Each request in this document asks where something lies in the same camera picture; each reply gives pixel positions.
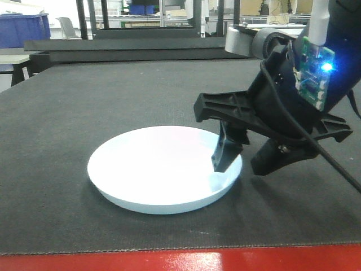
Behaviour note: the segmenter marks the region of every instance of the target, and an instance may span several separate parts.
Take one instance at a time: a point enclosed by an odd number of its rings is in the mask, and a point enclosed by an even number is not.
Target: table
[[[258,70],[257,60],[65,64],[0,93],[0,253],[13,255],[0,257],[0,269],[360,268],[361,196],[322,158],[254,176],[249,161],[265,141],[254,133],[235,186],[194,212],[130,212],[91,184],[87,160],[120,133],[218,133],[217,121],[195,122],[198,94],[244,90]],[[323,145],[360,179],[359,120],[346,101],[333,113],[355,133]]]
[[[29,77],[33,76],[30,71],[30,54],[25,53],[22,48],[0,49],[0,64],[11,64],[13,71],[0,71],[0,75],[12,75],[11,86],[14,86],[25,80],[23,68],[27,67]]]

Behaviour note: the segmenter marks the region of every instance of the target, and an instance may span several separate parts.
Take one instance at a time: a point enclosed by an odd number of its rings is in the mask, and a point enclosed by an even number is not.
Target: gray mat
[[[244,169],[219,201],[190,213],[122,209],[91,184],[87,161],[106,140],[154,125],[218,133],[196,123],[200,92],[245,90],[255,60],[73,64],[50,68],[0,93],[0,253],[71,253],[165,248],[361,242],[361,195],[322,158],[267,177],[249,161],[265,138],[249,133]],[[360,85],[355,88],[358,102]],[[347,101],[333,111],[355,132],[323,146],[357,179],[360,121]]]

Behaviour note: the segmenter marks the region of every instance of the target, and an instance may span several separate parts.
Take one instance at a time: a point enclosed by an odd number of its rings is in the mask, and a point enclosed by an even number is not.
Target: blue storage bin
[[[0,15],[0,48],[24,47],[24,41],[50,38],[48,14]]]
[[[154,14],[155,6],[147,6],[146,10],[144,10],[144,5],[130,5],[129,13],[133,15],[145,15],[146,14]]]

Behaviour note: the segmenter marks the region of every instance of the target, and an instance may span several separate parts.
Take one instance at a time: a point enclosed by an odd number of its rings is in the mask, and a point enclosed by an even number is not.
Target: green circuit board
[[[333,60],[334,51],[316,46],[303,37],[300,71],[295,71],[296,89],[319,111],[324,109]]]

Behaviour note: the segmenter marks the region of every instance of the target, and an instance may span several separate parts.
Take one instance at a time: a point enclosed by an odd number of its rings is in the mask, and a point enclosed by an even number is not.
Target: white bowl
[[[118,206],[158,215],[188,212],[222,197],[240,174],[240,155],[226,172],[213,171],[217,141],[218,135],[191,127],[133,130],[96,149],[87,170]]]

